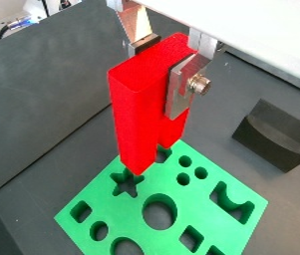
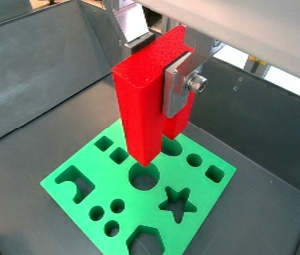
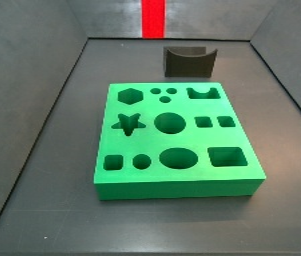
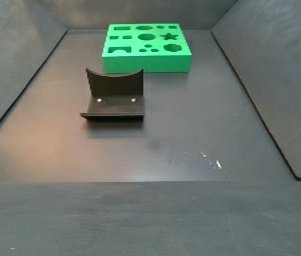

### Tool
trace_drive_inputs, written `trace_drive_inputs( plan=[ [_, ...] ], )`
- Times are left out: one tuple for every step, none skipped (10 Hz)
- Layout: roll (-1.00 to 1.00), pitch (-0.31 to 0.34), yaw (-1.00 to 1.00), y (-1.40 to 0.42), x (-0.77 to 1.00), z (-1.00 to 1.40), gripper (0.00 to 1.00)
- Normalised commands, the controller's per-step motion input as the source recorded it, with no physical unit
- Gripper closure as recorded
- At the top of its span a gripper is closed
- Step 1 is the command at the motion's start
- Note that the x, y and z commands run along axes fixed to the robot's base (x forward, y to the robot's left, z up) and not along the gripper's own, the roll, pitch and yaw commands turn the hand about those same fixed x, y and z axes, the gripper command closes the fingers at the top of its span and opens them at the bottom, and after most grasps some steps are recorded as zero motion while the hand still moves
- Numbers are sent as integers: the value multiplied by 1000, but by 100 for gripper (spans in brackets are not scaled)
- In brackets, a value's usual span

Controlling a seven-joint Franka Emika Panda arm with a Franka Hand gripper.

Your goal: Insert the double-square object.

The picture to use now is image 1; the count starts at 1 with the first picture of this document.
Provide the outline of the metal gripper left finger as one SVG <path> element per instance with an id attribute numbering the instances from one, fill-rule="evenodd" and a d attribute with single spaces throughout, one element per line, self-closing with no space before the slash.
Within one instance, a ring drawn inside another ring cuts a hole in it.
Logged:
<path id="1" fill-rule="evenodd" d="M 152 31 L 148 10 L 144 5 L 133 4 L 119 13 L 129 38 L 129 57 L 140 54 L 160 42 L 161 36 Z"/>

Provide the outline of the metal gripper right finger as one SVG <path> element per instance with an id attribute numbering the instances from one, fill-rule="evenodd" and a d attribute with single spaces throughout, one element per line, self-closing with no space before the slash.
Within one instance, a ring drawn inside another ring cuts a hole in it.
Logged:
<path id="1" fill-rule="evenodd" d="M 219 52 L 219 41 L 195 28 L 189 29 L 188 47 L 195 53 L 184 58 L 169 71 L 165 116 L 175 120 L 191 107 L 195 94 L 204 95 L 211 79 L 203 73 Z"/>

